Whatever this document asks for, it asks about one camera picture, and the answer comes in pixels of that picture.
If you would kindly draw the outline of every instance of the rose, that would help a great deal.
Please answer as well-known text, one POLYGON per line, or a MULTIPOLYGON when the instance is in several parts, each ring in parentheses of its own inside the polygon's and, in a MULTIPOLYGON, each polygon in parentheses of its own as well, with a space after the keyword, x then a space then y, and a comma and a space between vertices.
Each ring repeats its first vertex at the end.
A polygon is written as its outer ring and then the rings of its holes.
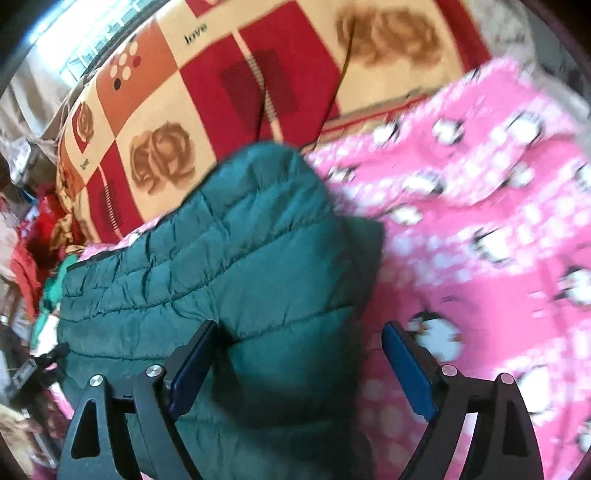
POLYGON ((84 143, 89 143, 95 134, 92 110, 90 110, 86 102, 82 102, 80 105, 80 115, 78 115, 78 121, 76 122, 76 130, 84 143))
POLYGON ((433 66, 441 59, 435 27, 425 15, 408 9, 345 7, 337 17, 337 37, 342 47, 350 48, 352 59, 367 66, 401 57, 418 66, 433 66))
POLYGON ((168 181, 183 188, 195 175, 193 144, 178 123, 166 122, 154 132, 135 137, 130 161, 133 181, 148 195, 161 192, 168 181))

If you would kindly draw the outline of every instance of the green cloth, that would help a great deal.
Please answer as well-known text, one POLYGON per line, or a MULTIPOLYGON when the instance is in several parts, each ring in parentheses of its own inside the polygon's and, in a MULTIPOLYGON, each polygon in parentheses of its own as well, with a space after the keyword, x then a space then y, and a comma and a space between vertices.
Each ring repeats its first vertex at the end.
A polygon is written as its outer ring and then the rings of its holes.
POLYGON ((66 277, 67 269, 78 260, 76 255, 68 255, 57 269, 57 275, 45 281, 43 298, 39 304, 39 316, 35 320, 31 333, 31 350, 35 350, 39 343, 39 335, 47 323, 49 315, 57 308, 61 300, 61 284, 66 277))
POLYGON ((75 404, 92 375, 139 374, 212 319, 225 347, 177 422, 204 479, 350 478, 357 320, 382 239, 380 224, 334 213, 297 152, 240 151, 129 248, 70 268, 64 393, 75 404))

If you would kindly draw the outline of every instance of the blue gripper pad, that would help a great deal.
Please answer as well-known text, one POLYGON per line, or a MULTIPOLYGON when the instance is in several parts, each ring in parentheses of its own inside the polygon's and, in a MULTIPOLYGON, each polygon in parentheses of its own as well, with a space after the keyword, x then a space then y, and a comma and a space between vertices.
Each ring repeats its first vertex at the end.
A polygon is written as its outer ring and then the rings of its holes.
POLYGON ((413 412, 431 421, 437 414, 431 394, 431 382, 390 323, 384 325, 382 330, 382 349, 413 412))

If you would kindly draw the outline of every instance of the pink blanket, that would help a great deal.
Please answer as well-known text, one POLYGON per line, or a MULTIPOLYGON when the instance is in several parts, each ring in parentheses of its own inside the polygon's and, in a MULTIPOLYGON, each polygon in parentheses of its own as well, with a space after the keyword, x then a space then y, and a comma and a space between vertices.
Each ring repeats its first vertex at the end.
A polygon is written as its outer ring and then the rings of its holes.
POLYGON ((398 478, 425 429, 381 351, 392 319, 466 375, 518 379, 547 479, 568 478, 588 450, 591 167, 576 133, 515 63, 496 59, 397 122, 309 154, 338 208, 387 232, 359 395, 377 480, 398 478))

